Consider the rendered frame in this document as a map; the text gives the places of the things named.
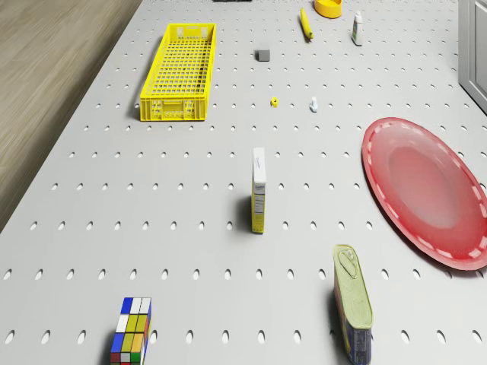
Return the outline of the yellow and white box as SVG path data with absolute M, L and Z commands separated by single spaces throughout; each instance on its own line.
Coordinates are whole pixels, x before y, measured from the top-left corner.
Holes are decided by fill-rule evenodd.
M 266 164 L 264 148 L 253 149 L 252 231 L 263 233 L 265 227 Z

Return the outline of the yellow basket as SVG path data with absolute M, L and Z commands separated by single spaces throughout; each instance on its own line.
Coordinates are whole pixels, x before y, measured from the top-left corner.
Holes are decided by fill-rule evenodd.
M 168 24 L 140 93 L 140 120 L 206 119 L 215 45 L 214 24 Z

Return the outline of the flat-sided can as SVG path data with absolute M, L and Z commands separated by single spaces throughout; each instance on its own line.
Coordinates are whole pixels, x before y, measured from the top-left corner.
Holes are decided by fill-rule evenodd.
M 333 248 L 334 294 L 345 352 L 354 365 L 369 365 L 372 355 L 373 312 L 354 248 Z

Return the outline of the banana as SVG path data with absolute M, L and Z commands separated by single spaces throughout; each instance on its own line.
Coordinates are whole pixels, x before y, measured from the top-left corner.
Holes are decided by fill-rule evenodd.
M 308 40 L 312 40 L 314 38 L 314 33 L 310 28 L 309 19 L 304 8 L 301 8 L 300 10 L 300 20 L 301 20 L 302 30 L 304 31 L 304 35 Z

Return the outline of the red plate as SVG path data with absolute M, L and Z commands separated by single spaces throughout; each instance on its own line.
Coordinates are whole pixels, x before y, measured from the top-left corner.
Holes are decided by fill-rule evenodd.
M 366 129 L 361 155 L 378 203 L 411 243 L 451 268 L 487 266 L 487 195 L 439 137 L 382 118 Z

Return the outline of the puzzle cube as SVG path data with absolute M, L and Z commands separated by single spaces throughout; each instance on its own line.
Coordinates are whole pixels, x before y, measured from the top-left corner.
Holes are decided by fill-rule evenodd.
M 110 350 L 110 365 L 144 365 L 151 328 L 151 298 L 125 297 Z

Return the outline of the white bottle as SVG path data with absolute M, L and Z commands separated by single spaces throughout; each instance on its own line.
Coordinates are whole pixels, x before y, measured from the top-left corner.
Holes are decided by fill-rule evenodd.
M 363 45 L 363 34 L 363 17 L 360 11 L 356 11 L 352 27 L 352 41 L 356 46 Z

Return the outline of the yellow bowl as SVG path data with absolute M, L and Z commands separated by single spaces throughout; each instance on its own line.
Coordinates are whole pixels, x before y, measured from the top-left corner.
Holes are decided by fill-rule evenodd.
M 342 15 L 342 0 L 314 0 L 314 8 L 323 17 L 338 18 Z

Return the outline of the white cabinet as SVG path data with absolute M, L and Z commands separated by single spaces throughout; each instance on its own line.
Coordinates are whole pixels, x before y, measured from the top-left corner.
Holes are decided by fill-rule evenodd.
M 458 1 L 458 81 L 487 115 L 487 0 Z

